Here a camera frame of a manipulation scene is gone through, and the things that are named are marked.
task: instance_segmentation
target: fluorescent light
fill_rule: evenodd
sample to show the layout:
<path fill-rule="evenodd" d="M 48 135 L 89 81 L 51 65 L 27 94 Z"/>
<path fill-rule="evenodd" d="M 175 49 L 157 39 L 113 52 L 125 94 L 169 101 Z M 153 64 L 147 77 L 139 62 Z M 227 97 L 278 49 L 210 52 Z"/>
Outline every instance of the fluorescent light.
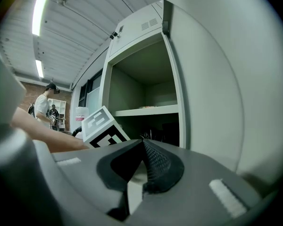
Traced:
<path fill-rule="evenodd" d="M 41 63 L 41 60 L 37 60 L 37 59 L 36 59 L 36 66 L 37 66 L 37 70 L 38 70 L 39 77 L 44 78 L 44 77 L 43 77 L 43 71 L 42 71 L 42 63 Z"/>
<path fill-rule="evenodd" d="M 41 19 L 46 0 L 37 0 L 33 9 L 33 34 L 40 35 Z"/>

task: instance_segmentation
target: ventilation slot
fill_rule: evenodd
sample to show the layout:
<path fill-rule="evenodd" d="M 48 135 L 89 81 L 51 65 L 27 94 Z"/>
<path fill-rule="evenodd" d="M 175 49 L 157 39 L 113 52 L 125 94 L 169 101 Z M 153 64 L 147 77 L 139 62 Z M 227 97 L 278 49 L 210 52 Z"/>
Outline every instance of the ventilation slot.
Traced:
<path fill-rule="evenodd" d="M 146 22 L 146 23 L 144 23 L 144 24 L 141 25 L 141 30 L 145 30 L 145 29 L 147 29 L 147 28 L 149 28 L 148 22 Z"/>
<path fill-rule="evenodd" d="M 149 22 L 150 22 L 150 26 L 158 24 L 156 18 L 151 19 Z"/>

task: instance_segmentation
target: person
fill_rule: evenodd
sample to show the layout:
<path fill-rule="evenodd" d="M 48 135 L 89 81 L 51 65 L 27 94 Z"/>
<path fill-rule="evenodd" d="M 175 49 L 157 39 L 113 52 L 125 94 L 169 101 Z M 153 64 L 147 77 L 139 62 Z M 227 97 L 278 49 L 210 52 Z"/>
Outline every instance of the person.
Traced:
<path fill-rule="evenodd" d="M 51 106 L 51 110 L 49 111 L 49 117 L 51 117 L 52 115 L 58 118 L 58 111 L 56 110 L 56 105 Z"/>
<path fill-rule="evenodd" d="M 53 126 L 58 125 L 58 116 L 59 116 L 59 114 L 58 114 L 58 110 L 56 110 L 56 105 L 52 105 L 51 110 L 49 111 L 49 118 L 51 120 L 53 120 L 53 122 L 52 122 Z"/>
<path fill-rule="evenodd" d="M 34 117 L 34 103 L 31 103 L 30 106 L 28 107 L 27 112 Z"/>
<path fill-rule="evenodd" d="M 24 130 L 32 140 L 45 142 L 51 153 L 89 149 L 83 140 L 45 127 L 19 107 L 14 113 L 11 126 Z"/>
<path fill-rule="evenodd" d="M 50 83 L 46 86 L 43 94 L 39 95 L 34 104 L 35 118 L 48 128 L 50 128 L 50 124 L 52 123 L 51 119 L 46 116 L 49 106 L 48 99 L 53 98 L 53 95 L 58 93 L 60 93 L 60 90 L 57 86 L 54 83 Z"/>

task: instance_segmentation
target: open cabinet compartment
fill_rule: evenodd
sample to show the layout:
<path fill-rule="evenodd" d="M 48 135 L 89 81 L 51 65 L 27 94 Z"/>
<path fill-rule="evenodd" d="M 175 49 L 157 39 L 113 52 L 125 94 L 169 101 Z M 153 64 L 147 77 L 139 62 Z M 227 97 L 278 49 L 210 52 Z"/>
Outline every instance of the open cabinet compartment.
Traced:
<path fill-rule="evenodd" d="M 150 114 L 176 113 L 174 105 L 177 105 L 175 83 L 163 40 L 138 50 L 112 67 L 108 109 L 114 116 L 125 116 L 117 112 L 144 106 L 157 106 Z M 147 110 L 126 115 L 149 114 Z"/>
<path fill-rule="evenodd" d="M 142 115 L 142 116 L 118 116 L 117 123 L 122 127 L 130 139 L 142 139 L 143 134 L 149 128 L 159 130 L 165 135 L 163 142 L 179 146 L 179 117 L 178 113 Z"/>

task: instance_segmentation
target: white brush strip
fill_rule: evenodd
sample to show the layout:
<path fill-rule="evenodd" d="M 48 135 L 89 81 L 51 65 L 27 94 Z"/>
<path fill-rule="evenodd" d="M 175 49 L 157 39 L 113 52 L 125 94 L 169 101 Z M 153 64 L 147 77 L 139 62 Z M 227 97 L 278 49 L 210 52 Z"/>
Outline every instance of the white brush strip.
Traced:
<path fill-rule="evenodd" d="M 81 162 L 81 160 L 79 158 L 75 157 L 75 158 L 71 158 L 71 159 L 64 160 L 64 161 L 58 161 L 57 165 L 62 167 L 62 166 L 77 164 L 79 162 Z"/>
<path fill-rule="evenodd" d="M 212 189 L 213 193 L 217 196 L 232 218 L 237 218 L 247 212 L 243 204 L 223 184 L 222 180 L 212 180 L 209 183 L 209 187 Z"/>

